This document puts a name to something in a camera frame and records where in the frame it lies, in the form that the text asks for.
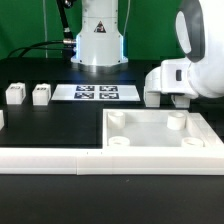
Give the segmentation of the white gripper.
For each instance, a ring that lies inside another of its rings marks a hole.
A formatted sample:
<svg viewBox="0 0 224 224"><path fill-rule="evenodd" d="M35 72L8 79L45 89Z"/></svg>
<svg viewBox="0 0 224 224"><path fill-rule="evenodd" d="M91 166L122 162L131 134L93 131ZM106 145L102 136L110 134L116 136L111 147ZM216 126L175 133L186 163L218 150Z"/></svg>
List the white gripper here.
<svg viewBox="0 0 224 224"><path fill-rule="evenodd" d="M183 95L190 99L198 97L189 81L191 61L187 58L164 60L145 78L145 91L162 94Z"/></svg>

